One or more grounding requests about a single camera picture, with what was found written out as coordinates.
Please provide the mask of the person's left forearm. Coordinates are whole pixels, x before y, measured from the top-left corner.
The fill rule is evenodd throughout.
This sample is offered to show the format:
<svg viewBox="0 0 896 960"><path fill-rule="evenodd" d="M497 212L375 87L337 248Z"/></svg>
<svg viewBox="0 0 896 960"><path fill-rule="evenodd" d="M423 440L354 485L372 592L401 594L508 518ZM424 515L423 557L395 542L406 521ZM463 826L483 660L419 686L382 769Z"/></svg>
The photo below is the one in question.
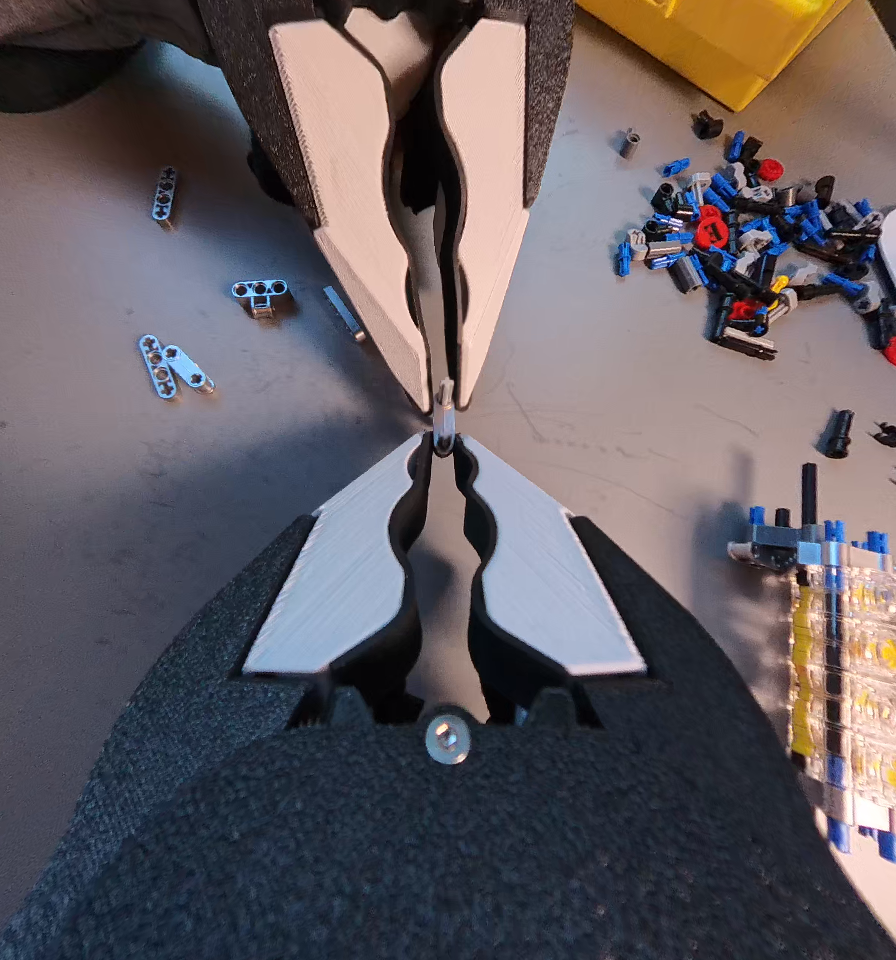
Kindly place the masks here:
<svg viewBox="0 0 896 960"><path fill-rule="evenodd" d="M145 42L216 65L196 2L0 1L0 113L70 104L117 75Z"/></svg>

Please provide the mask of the clear toy engine block assembly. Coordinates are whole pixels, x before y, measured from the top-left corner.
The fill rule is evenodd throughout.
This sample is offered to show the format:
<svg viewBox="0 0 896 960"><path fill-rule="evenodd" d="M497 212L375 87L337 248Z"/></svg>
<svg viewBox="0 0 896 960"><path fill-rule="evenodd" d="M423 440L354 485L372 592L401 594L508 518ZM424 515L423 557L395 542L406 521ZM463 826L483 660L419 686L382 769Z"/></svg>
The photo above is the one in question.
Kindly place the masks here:
<svg viewBox="0 0 896 960"><path fill-rule="evenodd" d="M896 563L886 533L820 520L817 481L803 464L799 524L752 507L727 554L790 587L787 749L828 842L859 834L896 865Z"/></svg>

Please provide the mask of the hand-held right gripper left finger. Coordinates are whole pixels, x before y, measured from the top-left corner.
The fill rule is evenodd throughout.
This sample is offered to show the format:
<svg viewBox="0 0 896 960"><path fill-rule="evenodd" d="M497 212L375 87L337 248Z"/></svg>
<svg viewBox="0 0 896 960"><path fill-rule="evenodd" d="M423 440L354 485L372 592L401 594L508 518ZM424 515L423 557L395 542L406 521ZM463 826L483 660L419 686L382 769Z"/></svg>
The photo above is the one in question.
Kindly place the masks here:
<svg viewBox="0 0 896 960"><path fill-rule="evenodd" d="M430 432L411 436L317 508L244 660L246 675L340 675L357 656L420 648L407 553L427 518Z"/></svg>

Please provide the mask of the grey desk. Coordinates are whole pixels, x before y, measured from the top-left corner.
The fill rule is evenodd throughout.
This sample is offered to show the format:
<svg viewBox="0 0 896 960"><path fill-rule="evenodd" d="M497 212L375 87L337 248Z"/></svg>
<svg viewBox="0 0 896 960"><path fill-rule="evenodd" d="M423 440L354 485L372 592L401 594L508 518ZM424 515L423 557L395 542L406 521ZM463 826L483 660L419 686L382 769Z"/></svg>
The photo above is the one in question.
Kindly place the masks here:
<svg viewBox="0 0 896 960"><path fill-rule="evenodd" d="M705 341L703 297L612 269L660 165L718 156L709 109L795 179L896 207L896 55L853 2L732 117L579 14L541 193L459 418L591 518L702 622L780 734L776 584L730 562L752 504L796 511L819 463L824 517L896 551L896 368L833 298L776 328L774 362ZM625 132L642 141L620 157ZM424 426L323 295L306 225L262 194L224 78L149 46L67 107L0 114L0 929L70 819L104 739L166 645L299 514ZM151 219L178 173L174 229ZM236 282L282 280L274 321ZM144 334L214 381L154 392ZM843 460L831 415L855 411Z"/></svg>

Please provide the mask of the yellow plastic bin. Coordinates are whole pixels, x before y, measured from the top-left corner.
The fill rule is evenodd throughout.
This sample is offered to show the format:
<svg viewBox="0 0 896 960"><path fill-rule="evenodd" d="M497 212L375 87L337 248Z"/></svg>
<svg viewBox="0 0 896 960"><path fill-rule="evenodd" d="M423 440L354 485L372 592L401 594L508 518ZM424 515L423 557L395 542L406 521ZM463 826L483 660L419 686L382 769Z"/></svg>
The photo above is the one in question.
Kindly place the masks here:
<svg viewBox="0 0 896 960"><path fill-rule="evenodd" d="M847 1L578 1L732 112L747 107Z"/></svg>

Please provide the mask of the grey three-hole toy beam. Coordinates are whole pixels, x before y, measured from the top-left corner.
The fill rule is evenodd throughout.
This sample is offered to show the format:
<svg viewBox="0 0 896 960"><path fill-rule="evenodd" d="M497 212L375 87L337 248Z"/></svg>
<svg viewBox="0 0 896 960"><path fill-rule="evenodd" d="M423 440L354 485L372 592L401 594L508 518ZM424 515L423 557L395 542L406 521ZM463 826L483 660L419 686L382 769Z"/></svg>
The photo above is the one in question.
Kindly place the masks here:
<svg viewBox="0 0 896 960"><path fill-rule="evenodd" d="M274 321L278 311L292 299L281 279L250 280L234 283L231 295L257 321Z"/></svg>

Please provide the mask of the small grey toy piece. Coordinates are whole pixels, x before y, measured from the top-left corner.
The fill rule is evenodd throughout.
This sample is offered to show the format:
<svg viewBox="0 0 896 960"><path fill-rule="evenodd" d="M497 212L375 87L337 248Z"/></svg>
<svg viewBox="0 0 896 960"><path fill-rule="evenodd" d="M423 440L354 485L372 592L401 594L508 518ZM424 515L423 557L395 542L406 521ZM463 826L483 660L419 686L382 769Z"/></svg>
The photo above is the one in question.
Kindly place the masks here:
<svg viewBox="0 0 896 960"><path fill-rule="evenodd" d="M345 323L347 329L358 343L366 341L366 332L352 309L346 304L344 298L331 285L323 288L326 300Z"/></svg>

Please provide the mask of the black toy pin connector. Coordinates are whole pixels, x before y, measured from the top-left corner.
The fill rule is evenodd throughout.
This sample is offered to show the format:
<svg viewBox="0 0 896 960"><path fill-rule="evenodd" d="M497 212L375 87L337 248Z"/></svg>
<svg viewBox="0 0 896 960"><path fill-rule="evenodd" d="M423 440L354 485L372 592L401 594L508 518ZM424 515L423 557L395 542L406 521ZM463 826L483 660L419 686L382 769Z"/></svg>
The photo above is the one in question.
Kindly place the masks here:
<svg viewBox="0 0 896 960"><path fill-rule="evenodd" d="M838 410L831 415L819 448L825 458L843 460L849 455L854 419L855 411L851 409Z"/></svg>

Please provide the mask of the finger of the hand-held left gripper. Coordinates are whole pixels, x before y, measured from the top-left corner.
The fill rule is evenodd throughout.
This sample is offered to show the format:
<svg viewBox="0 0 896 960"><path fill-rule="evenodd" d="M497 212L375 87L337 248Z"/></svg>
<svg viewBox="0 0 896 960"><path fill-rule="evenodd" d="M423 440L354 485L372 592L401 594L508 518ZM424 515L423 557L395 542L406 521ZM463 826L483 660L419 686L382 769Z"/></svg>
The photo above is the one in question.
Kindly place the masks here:
<svg viewBox="0 0 896 960"><path fill-rule="evenodd" d="M435 110L454 175L439 264L460 410L473 398L528 221L526 41L525 24L481 18L435 71Z"/></svg>
<svg viewBox="0 0 896 960"><path fill-rule="evenodd" d="M428 345L389 215L394 121L382 68L321 19L275 24L269 40L313 193L314 240L394 377L430 414Z"/></svg>

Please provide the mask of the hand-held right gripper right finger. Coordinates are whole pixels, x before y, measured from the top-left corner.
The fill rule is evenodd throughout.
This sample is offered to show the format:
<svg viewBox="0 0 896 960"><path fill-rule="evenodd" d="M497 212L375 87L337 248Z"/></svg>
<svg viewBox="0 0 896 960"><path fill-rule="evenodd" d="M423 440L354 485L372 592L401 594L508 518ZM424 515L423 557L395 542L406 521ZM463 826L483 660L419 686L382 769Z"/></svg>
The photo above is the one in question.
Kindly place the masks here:
<svg viewBox="0 0 896 960"><path fill-rule="evenodd" d="M574 514L469 435L454 464L487 627L569 676L645 675Z"/></svg>

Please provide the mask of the pile of blue black pins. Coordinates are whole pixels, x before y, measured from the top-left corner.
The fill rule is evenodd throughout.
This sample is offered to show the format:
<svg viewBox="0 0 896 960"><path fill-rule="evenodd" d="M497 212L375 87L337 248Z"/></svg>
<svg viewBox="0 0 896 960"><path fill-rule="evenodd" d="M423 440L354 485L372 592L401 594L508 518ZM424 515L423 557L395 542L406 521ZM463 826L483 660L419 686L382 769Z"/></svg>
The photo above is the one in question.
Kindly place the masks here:
<svg viewBox="0 0 896 960"><path fill-rule="evenodd" d="M857 314L873 348L896 368L896 289L880 249L892 210L849 199L826 174L795 182L738 130L712 172L688 157L664 164L644 222L614 251L619 279L637 266L683 295L710 298L710 342L762 361L777 357L778 323L834 299Z"/></svg>

